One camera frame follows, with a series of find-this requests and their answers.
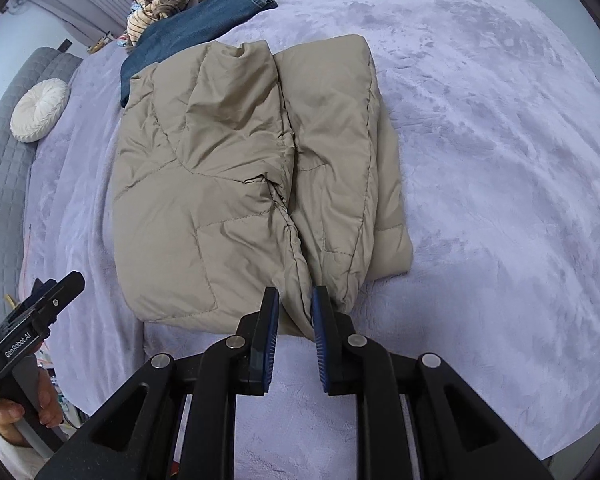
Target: quilted headboard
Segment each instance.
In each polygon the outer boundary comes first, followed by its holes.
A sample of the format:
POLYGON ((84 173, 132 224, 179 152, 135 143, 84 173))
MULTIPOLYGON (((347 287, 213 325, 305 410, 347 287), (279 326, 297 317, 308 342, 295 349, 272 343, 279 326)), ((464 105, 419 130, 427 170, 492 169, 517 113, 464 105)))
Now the quilted headboard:
POLYGON ((10 129, 11 114, 20 98, 45 79, 68 83, 82 60, 53 48, 37 49, 13 78, 0 100, 0 323, 9 311, 5 294, 16 298, 24 254, 23 217, 29 168, 36 142, 18 142, 10 129))

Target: blue jeans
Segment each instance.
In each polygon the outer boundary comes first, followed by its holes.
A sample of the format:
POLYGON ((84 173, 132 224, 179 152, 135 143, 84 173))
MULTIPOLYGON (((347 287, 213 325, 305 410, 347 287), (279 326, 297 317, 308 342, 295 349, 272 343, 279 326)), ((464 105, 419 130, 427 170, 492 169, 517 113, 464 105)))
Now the blue jeans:
POLYGON ((261 10, 275 9, 275 0, 204 0, 195 7, 152 23, 120 69, 120 105, 129 101, 129 79, 143 68, 181 50, 213 41, 261 10))

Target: fuzzy bedspread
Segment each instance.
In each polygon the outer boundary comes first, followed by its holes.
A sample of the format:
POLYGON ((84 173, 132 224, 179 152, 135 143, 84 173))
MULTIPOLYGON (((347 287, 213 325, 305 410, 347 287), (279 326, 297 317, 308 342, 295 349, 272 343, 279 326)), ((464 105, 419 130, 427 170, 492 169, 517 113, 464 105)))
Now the fuzzy bedspread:
MULTIPOLYGON (((277 1, 221 41, 277 52, 361 34, 400 137, 413 268, 363 287, 358 331, 440 354, 542 458, 582 436, 600 421, 592 71, 526 0, 277 1)), ((87 412, 145 353, 181 357, 219 337, 143 327, 120 295, 107 189, 124 55, 109 46, 78 69, 40 143, 25 224, 27 286, 73 269, 87 279, 49 340, 66 396, 87 412)), ((238 400, 235 477, 353 478, 354 425, 354 399, 321 391, 315 346, 282 336, 270 393, 238 400)))

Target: finger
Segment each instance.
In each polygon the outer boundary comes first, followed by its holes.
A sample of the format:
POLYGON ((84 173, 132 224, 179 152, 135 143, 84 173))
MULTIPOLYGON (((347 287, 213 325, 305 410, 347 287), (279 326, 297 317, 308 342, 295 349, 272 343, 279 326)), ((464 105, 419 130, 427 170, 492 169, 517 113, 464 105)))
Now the finger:
POLYGON ((54 388, 49 373, 40 368, 39 380, 38 380, 38 401, 40 402, 40 408, 46 408, 49 406, 51 401, 58 400, 58 393, 54 388))
POLYGON ((40 424, 54 428, 62 423, 64 418, 62 407, 58 403, 58 393, 51 383, 46 370, 40 369, 38 383, 38 400, 40 401, 40 424))
POLYGON ((64 413, 58 402, 52 402, 51 405, 40 412, 40 424, 48 428, 54 428, 62 424, 64 413))
POLYGON ((12 400, 0 399, 0 426, 18 422, 24 416, 24 408, 12 400))
POLYGON ((31 353, 32 353, 32 354, 35 354, 35 353, 36 353, 38 350, 40 350, 40 349, 42 348, 42 345, 43 345, 44 343, 45 343, 44 341, 40 341, 40 343, 38 343, 38 344, 36 345, 36 347, 35 347, 33 350, 31 350, 31 353))

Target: white sleeve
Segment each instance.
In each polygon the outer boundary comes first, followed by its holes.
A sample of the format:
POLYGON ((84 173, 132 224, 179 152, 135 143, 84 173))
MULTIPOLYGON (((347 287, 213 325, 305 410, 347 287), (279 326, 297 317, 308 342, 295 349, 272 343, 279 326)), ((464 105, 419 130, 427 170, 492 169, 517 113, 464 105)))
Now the white sleeve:
POLYGON ((16 480, 33 480, 46 462, 32 448, 12 446, 1 435, 0 460, 16 480))

